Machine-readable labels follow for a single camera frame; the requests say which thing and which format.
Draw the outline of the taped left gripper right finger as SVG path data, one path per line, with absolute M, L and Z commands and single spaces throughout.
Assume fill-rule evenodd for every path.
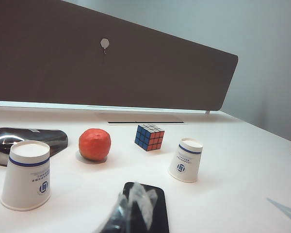
M 153 222 L 154 207 L 158 194 L 154 188 L 146 191 L 140 183 L 134 183 L 130 189 L 130 205 L 137 203 L 146 227 L 151 227 Z

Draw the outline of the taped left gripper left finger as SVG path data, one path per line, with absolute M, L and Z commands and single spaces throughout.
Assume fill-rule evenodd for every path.
M 129 202 L 124 194 L 119 194 L 109 216 L 94 230 L 95 233 L 125 233 L 129 218 Z

